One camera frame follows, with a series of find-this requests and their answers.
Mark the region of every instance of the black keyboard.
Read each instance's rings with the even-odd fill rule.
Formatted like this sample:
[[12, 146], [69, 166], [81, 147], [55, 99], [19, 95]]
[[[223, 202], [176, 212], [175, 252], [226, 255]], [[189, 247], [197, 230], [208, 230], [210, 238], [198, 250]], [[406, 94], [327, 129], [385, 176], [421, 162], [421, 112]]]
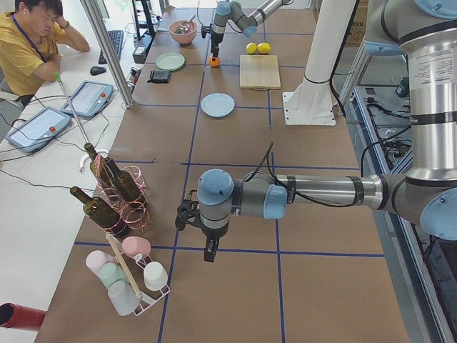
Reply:
[[[116, 52], [117, 59], [121, 58], [122, 51], [122, 42], [124, 40], [124, 31], [122, 30], [111, 30], [108, 31], [108, 37], [113, 44], [114, 51]], [[103, 51], [100, 51], [99, 64], [106, 64], [105, 56], [103, 56]]]

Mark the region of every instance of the lanyard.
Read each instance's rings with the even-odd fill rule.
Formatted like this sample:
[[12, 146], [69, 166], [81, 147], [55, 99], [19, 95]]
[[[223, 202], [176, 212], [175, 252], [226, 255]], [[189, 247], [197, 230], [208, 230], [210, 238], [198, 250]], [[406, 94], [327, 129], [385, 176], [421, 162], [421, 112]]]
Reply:
[[41, 60], [44, 63], [46, 63], [47, 62], [46, 58], [43, 56], [43, 54], [41, 53], [40, 49], [38, 49], [38, 47], [35, 45], [35, 43], [30, 39], [29, 35], [21, 28], [21, 26], [17, 22], [16, 18], [14, 17], [14, 14], [11, 15], [11, 19], [13, 19], [13, 21], [14, 21], [15, 25], [17, 26], [18, 30], [24, 35], [24, 37], [26, 37], [27, 41], [29, 41], [31, 47], [35, 49], [36, 53], [40, 56]]

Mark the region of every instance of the green tipped stick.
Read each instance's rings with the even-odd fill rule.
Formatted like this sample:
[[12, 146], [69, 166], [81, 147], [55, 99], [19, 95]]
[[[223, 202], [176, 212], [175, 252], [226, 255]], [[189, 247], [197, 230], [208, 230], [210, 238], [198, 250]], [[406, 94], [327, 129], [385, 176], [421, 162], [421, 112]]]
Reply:
[[62, 82], [62, 79], [60, 77], [60, 74], [59, 73], [54, 73], [54, 76], [56, 77], [56, 80], [57, 82], [59, 83], [59, 86], [62, 90], [62, 92], [64, 93], [65, 97], [66, 97], [66, 102], [68, 102], [69, 106], [70, 106], [70, 109], [71, 109], [71, 113], [73, 113], [73, 116], [76, 120], [76, 123], [78, 124], [79, 126], [79, 129], [81, 130], [81, 133], [84, 137], [84, 140], [86, 141], [86, 143], [90, 143], [89, 141], [89, 138], [87, 137], [87, 134], [86, 132], [84, 131], [84, 128], [81, 124], [81, 121], [79, 120], [79, 117], [78, 117], [78, 114], [76, 114], [76, 110], [74, 109], [74, 106], [73, 104], [71, 103], [71, 99], [70, 99], [70, 96], [69, 94], [66, 92], [65, 90], [65, 87], [64, 87], [64, 83]]

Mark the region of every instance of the plate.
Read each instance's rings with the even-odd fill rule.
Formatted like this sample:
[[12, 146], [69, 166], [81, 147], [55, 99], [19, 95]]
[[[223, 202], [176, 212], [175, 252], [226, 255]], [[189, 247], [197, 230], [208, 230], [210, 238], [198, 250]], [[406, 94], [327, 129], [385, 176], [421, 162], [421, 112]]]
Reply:
[[204, 97], [201, 101], [203, 112], [213, 118], [221, 118], [230, 114], [235, 107], [233, 98], [224, 93], [213, 93]]
[[183, 55], [177, 52], [167, 52], [166, 54], [160, 55], [156, 59], [156, 65], [158, 68], [163, 70], [175, 71], [180, 69], [186, 59]]

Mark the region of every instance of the computer mouse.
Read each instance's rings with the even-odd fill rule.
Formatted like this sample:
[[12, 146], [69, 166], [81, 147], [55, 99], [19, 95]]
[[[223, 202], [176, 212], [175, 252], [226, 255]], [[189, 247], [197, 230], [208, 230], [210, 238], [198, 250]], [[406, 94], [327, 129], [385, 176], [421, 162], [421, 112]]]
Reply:
[[106, 71], [106, 68], [104, 66], [93, 66], [91, 68], [91, 75], [92, 76], [95, 76], [95, 75], [99, 75], [99, 74], [102, 74]]

